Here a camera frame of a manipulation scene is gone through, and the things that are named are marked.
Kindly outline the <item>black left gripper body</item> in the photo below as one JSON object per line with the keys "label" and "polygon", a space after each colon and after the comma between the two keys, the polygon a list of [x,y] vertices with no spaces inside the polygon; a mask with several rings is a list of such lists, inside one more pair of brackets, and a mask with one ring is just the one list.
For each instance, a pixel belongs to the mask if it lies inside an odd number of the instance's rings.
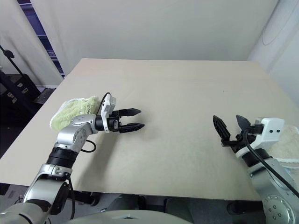
{"label": "black left gripper body", "polygon": [[120,118],[122,117],[122,110],[112,111],[107,119],[108,129],[111,132],[122,133]]}

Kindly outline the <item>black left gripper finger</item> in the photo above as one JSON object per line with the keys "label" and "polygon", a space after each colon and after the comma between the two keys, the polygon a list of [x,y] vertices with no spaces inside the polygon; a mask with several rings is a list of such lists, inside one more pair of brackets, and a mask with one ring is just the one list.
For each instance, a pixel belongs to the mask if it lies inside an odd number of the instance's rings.
{"label": "black left gripper finger", "polygon": [[128,109],[120,109],[119,110],[119,116],[123,117],[129,117],[129,116],[135,116],[137,114],[141,113],[141,110],[136,109],[136,108],[128,108]]}
{"label": "black left gripper finger", "polygon": [[126,125],[121,125],[120,126],[120,132],[121,133],[129,133],[129,132],[134,132],[138,131],[141,128],[143,128],[145,125],[141,123],[129,123]]}

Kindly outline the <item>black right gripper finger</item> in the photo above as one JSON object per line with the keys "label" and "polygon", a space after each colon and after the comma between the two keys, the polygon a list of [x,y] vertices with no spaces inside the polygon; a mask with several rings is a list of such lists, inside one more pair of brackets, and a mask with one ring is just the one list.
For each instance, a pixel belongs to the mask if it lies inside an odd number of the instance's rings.
{"label": "black right gripper finger", "polygon": [[241,130],[246,130],[251,126],[251,123],[241,115],[236,115],[236,119],[237,119],[238,126],[240,127]]}
{"label": "black right gripper finger", "polygon": [[222,143],[229,143],[230,142],[230,132],[227,129],[226,124],[223,120],[216,115],[213,116],[213,125],[215,127],[216,132],[221,138]]}

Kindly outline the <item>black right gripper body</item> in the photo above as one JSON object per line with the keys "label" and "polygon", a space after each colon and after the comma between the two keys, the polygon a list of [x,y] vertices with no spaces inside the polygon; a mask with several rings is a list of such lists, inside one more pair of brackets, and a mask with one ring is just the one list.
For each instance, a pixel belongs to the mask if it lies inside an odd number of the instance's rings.
{"label": "black right gripper body", "polygon": [[242,136],[244,131],[241,131],[240,134],[236,135],[236,140],[230,140],[229,143],[221,143],[223,147],[230,147],[234,153],[237,153],[239,150],[244,148],[245,140]]}

